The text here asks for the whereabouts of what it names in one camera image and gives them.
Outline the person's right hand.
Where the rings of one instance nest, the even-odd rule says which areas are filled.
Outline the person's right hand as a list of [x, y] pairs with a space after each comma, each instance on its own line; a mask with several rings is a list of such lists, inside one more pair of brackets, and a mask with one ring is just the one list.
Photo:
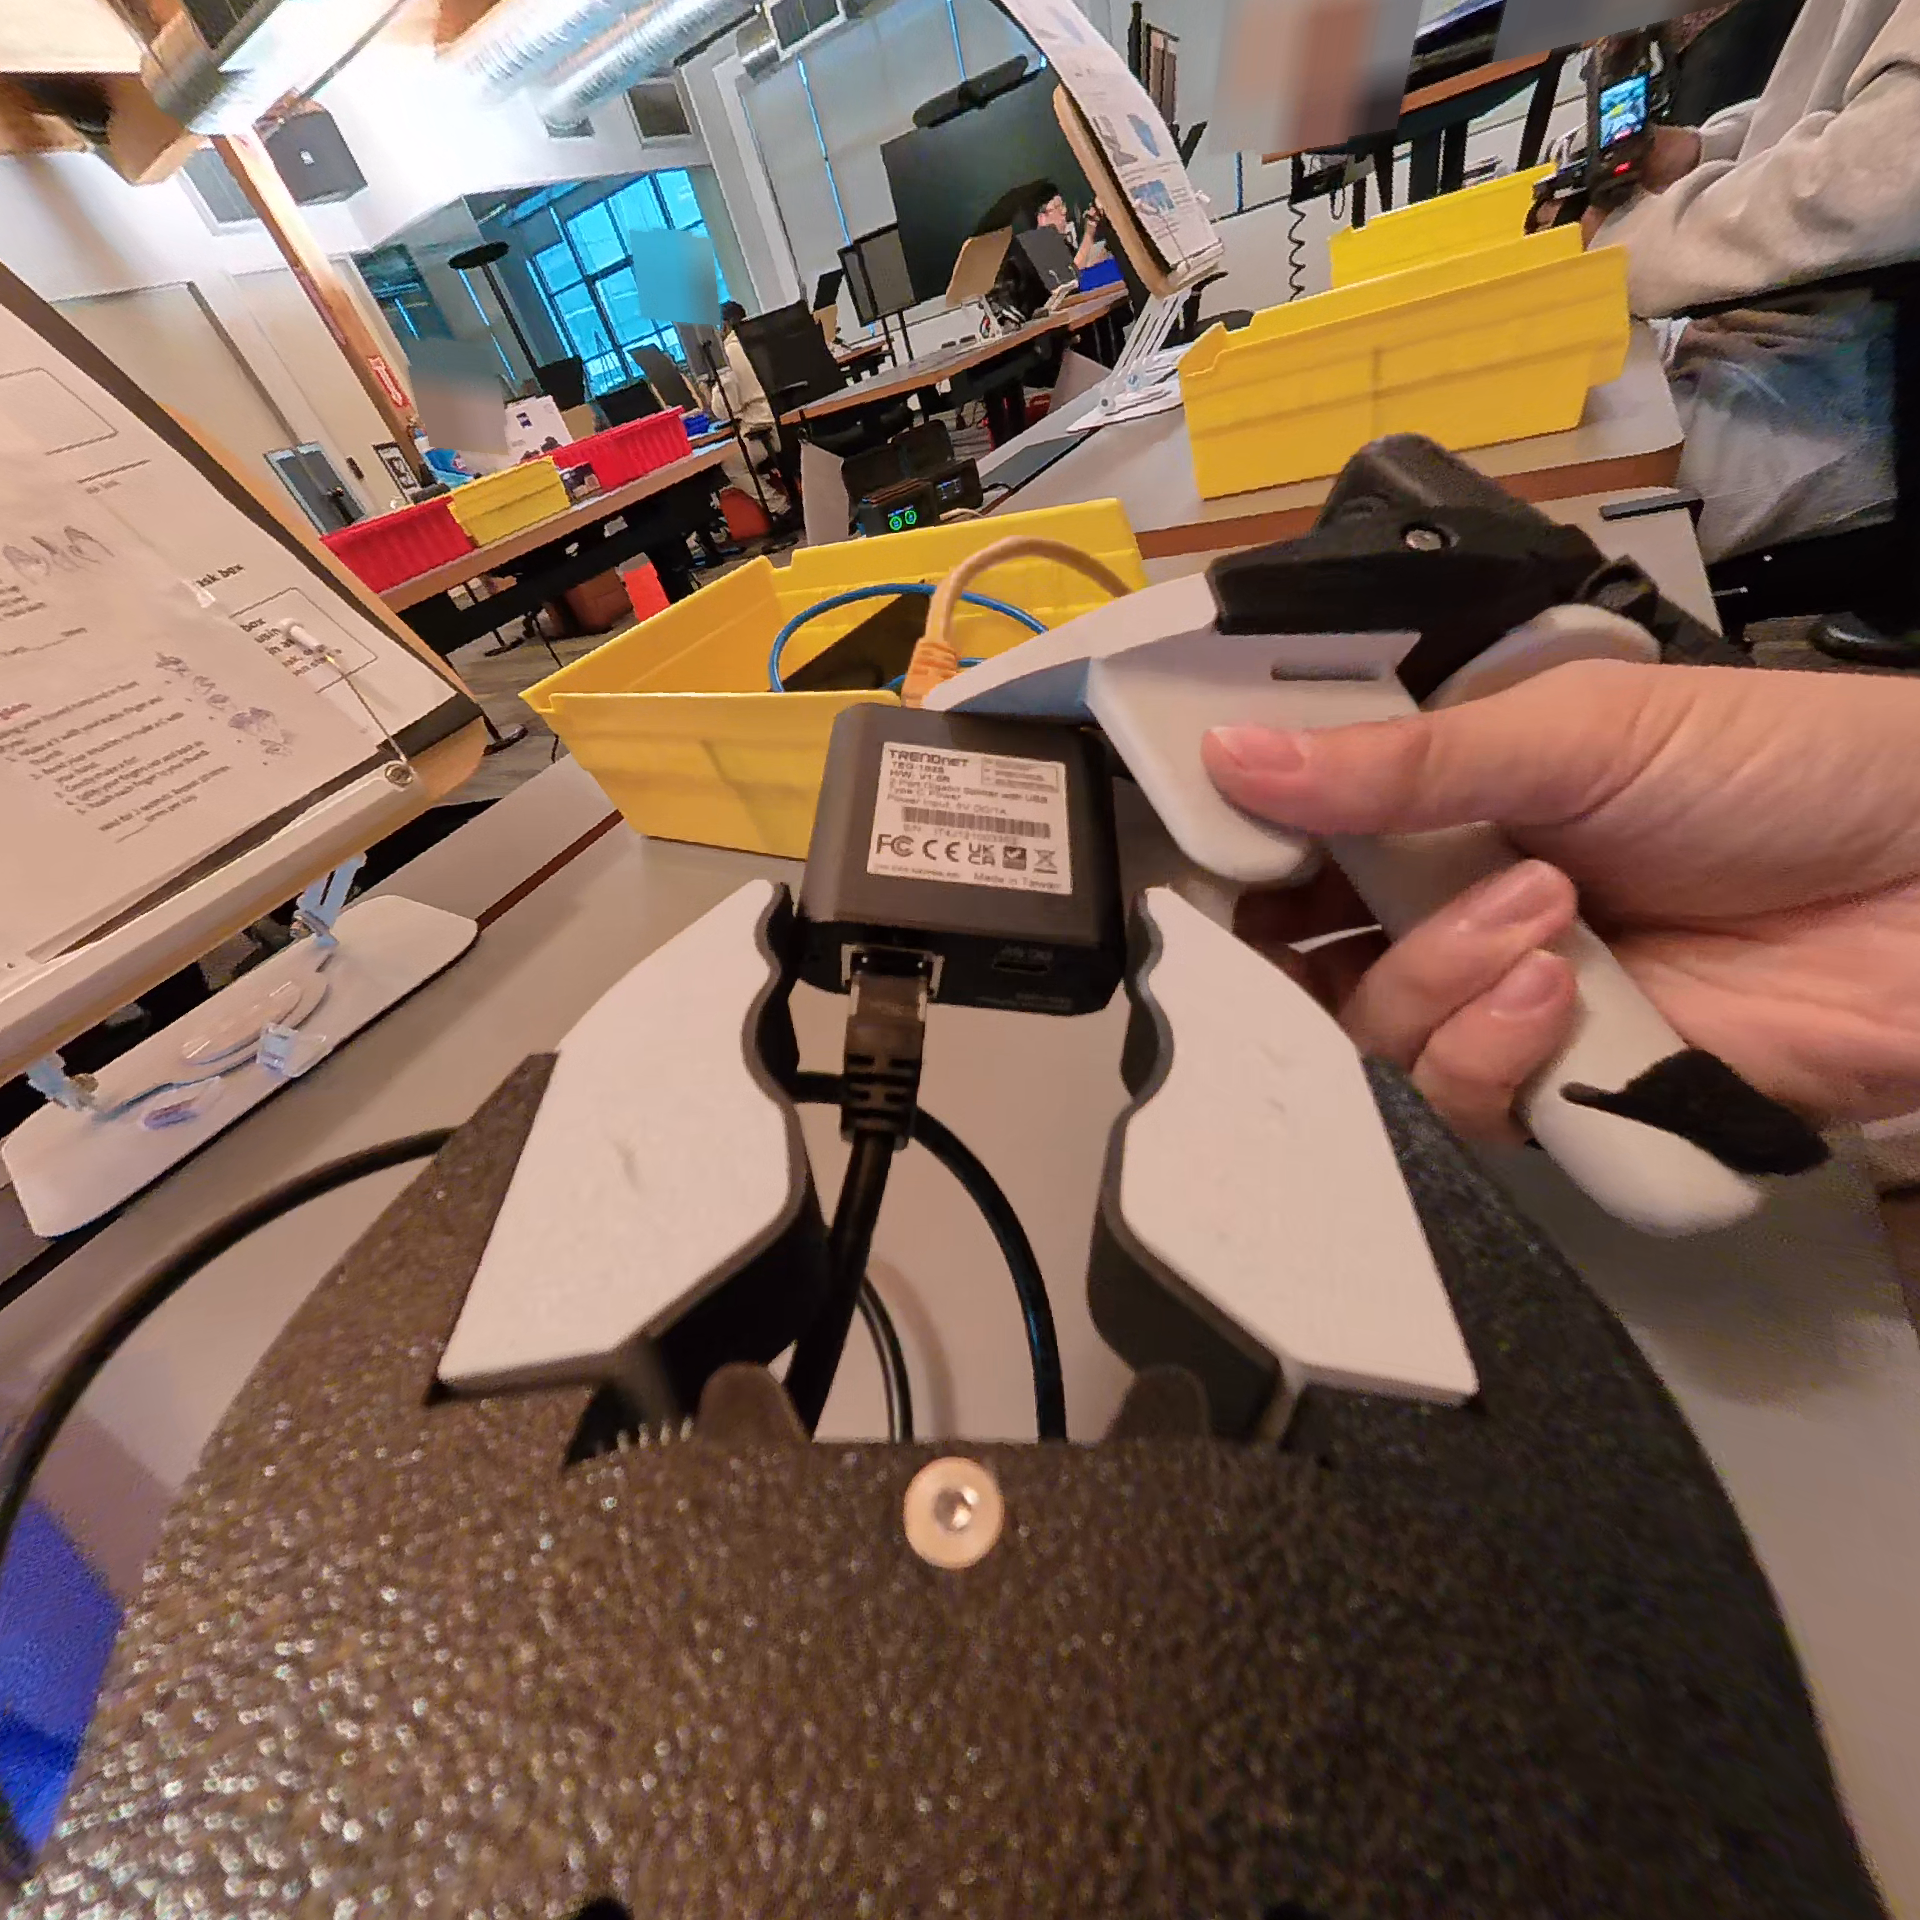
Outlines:
[[1915, 682], [1565, 662], [1377, 725], [1218, 726], [1238, 809], [1315, 838], [1490, 824], [1523, 859], [1337, 989], [1457, 1133], [1517, 1139], [1582, 919], [1679, 1038], [1816, 1126], [1917, 1103]]

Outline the yellow plastic bin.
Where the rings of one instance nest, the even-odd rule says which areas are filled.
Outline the yellow plastic bin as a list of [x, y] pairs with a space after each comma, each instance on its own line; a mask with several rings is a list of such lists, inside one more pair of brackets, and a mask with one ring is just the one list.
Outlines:
[[1620, 377], [1625, 254], [1550, 230], [1211, 325], [1180, 360], [1194, 491], [1332, 477], [1365, 442], [1571, 429]]
[[564, 479], [542, 452], [450, 487], [445, 504], [475, 548], [490, 548], [569, 511]]
[[1327, 241], [1327, 287], [1343, 289], [1520, 240], [1540, 189], [1553, 176], [1551, 165], [1538, 163], [1339, 230]]
[[1145, 583], [1115, 498], [962, 518], [883, 539], [805, 545], [784, 562], [751, 559], [584, 657], [525, 698], [568, 754], [642, 836], [801, 857], [824, 779], [836, 717], [860, 703], [898, 704], [899, 662], [876, 686], [802, 686], [837, 640], [884, 612], [884, 585], [938, 585], [1002, 539], [1056, 541], [1090, 554], [1126, 589]]

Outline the black network splitter box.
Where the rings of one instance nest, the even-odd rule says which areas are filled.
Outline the black network splitter box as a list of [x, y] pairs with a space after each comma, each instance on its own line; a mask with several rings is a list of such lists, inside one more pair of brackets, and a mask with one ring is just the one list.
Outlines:
[[917, 967], [951, 1006], [1104, 1010], [1126, 936], [1104, 748], [1072, 725], [862, 703], [833, 721], [798, 976]]

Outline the blue plastic bin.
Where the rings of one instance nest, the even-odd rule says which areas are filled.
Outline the blue plastic bin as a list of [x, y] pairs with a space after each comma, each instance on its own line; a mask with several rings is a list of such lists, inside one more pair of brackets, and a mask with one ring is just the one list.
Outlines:
[[30, 1854], [73, 1780], [119, 1625], [107, 1580], [28, 1501], [1, 1569], [1, 1788]]

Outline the wooden instruction board with papers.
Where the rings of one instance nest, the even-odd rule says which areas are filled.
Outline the wooden instruction board with papers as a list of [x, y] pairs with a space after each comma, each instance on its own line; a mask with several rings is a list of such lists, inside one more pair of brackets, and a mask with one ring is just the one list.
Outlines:
[[1053, 114], [1144, 289], [1154, 299], [1191, 292], [1225, 250], [1142, 82], [1078, 3], [996, 6], [1043, 54]]
[[1, 273], [1, 1072], [444, 799], [482, 712]]

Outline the grey desk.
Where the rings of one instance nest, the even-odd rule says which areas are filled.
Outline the grey desk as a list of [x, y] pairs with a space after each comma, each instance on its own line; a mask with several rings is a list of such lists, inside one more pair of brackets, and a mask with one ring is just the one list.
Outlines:
[[[309, 1163], [462, 1121], [746, 878], [793, 882], [798, 867], [642, 838], [569, 763], [408, 863], [387, 892], [478, 926], [457, 963], [96, 1232], [38, 1241], [5, 1193], [5, 1279], [21, 1280], [5, 1295], [5, 1410], [179, 1241]], [[1041, 1257], [1078, 1439], [1123, 1389], [1084, 1295], [1123, 1014], [1123, 1000], [1062, 1022], [939, 1010], [925, 1064], [926, 1105], [991, 1168]], [[1495, 1171], [1712, 1454], [1797, 1643], [1887, 1908], [1915, 1916], [1915, 1333], [1870, 1186], [1829, 1163], [1740, 1227], [1654, 1238], [1536, 1155]], [[98, 1380], [43, 1487], [119, 1591], [236, 1386], [399, 1184], [396, 1171], [366, 1178], [261, 1231]]]
[[[1510, 491], [1546, 502], [1666, 487], [1683, 441], [1654, 334], [1632, 324], [1620, 377], [1588, 394], [1582, 418], [1571, 429], [1471, 447], [1463, 458]], [[1164, 409], [1098, 422], [1023, 486], [998, 496], [986, 513], [1115, 498], [1140, 554], [1164, 561], [1294, 539], [1315, 522], [1329, 487], [1329, 477], [1317, 477], [1201, 498], [1184, 412]]]

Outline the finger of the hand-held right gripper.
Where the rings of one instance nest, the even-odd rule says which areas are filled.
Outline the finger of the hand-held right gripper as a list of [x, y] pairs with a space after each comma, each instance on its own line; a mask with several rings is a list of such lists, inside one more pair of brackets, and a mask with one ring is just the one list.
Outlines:
[[1203, 573], [1113, 599], [938, 684], [925, 712], [976, 715], [1087, 715], [1095, 662], [1165, 637], [1209, 633], [1216, 621]]
[[1416, 640], [1409, 630], [1196, 630], [1092, 660], [1087, 706], [1189, 863], [1242, 884], [1288, 882], [1308, 867], [1308, 838], [1230, 802], [1203, 763], [1205, 735], [1218, 726], [1343, 726], [1409, 712], [1398, 665]]

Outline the silver ventilation duct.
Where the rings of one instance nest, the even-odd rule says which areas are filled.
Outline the silver ventilation duct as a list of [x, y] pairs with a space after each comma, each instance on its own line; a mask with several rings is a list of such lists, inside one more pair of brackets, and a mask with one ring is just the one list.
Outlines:
[[462, 3], [452, 22], [452, 3], [441, 6], [438, 58], [468, 82], [497, 94], [536, 88], [557, 79], [569, 61], [628, 31], [671, 19], [670, 2], [495, 2]]

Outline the red plastic bin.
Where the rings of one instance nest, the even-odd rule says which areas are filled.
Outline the red plastic bin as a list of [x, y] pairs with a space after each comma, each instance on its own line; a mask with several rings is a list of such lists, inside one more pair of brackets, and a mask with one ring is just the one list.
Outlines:
[[322, 536], [323, 548], [374, 594], [411, 583], [476, 549], [444, 491]]
[[682, 415], [670, 409], [568, 441], [545, 457], [563, 473], [590, 472], [592, 490], [617, 491], [650, 472], [680, 462], [692, 452]]

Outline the black device with green lights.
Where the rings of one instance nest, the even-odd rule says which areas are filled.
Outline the black device with green lights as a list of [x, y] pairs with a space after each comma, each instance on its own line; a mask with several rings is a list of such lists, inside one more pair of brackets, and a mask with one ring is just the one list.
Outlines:
[[925, 418], [839, 466], [847, 532], [853, 539], [906, 533], [985, 504], [976, 458], [952, 450], [941, 418]]

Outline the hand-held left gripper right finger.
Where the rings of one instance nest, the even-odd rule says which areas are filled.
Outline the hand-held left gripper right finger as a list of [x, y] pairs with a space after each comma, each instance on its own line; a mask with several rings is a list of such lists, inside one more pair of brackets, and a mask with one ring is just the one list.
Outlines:
[[1471, 1403], [1477, 1365], [1357, 1045], [1164, 884], [1126, 933], [1095, 1333], [1136, 1374], [1189, 1377], [1225, 1440], [1278, 1436], [1308, 1388]]

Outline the black wall speaker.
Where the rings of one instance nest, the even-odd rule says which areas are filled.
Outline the black wall speaker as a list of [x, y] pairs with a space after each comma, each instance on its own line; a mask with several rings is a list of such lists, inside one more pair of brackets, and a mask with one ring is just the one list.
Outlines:
[[277, 176], [298, 206], [343, 204], [368, 189], [347, 136], [325, 108], [290, 113], [261, 133]]

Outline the clear board stand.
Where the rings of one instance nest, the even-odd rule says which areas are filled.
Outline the clear board stand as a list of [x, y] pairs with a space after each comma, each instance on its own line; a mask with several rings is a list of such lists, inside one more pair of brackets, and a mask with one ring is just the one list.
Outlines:
[[1110, 368], [1074, 347], [1064, 349], [1039, 418], [1041, 439], [1089, 435], [1175, 409], [1181, 402], [1180, 360], [1201, 328], [1205, 292], [1221, 279], [1224, 273], [1212, 273], [1181, 295], [1149, 297]]

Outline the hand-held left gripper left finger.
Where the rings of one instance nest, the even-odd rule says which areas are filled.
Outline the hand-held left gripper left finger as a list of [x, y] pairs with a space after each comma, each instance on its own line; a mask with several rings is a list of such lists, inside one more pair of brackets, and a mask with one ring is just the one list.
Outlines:
[[438, 1360], [458, 1396], [560, 1384], [699, 1396], [826, 1303], [786, 1010], [795, 915], [755, 878], [563, 1038]]

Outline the large black wall screen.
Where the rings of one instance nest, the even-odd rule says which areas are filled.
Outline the large black wall screen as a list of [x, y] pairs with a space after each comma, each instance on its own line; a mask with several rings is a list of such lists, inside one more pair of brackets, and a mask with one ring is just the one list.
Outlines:
[[976, 108], [879, 145], [899, 248], [917, 302], [946, 295], [951, 269], [976, 233], [1011, 222], [986, 214], [1006, 194], [1053, 176], [1057, 126], [1030, 113]]

